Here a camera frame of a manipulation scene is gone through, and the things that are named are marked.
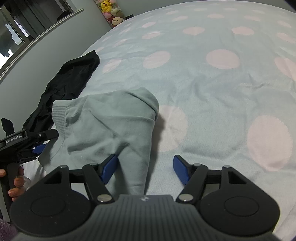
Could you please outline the left hand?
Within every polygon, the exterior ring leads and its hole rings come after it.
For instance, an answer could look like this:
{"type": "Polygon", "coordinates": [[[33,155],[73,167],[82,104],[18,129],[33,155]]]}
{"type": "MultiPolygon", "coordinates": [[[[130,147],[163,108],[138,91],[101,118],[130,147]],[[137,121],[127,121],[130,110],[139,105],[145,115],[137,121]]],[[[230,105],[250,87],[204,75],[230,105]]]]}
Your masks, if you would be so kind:
{"type": "Polygon", "coordinates": [[[9,197],[12,201],[16,201],[21,195],[25,193],[25,179],[23,177],[23,167],[18,168],[18,176],[14,179],[14,188],[8,191],[9,197]]]}

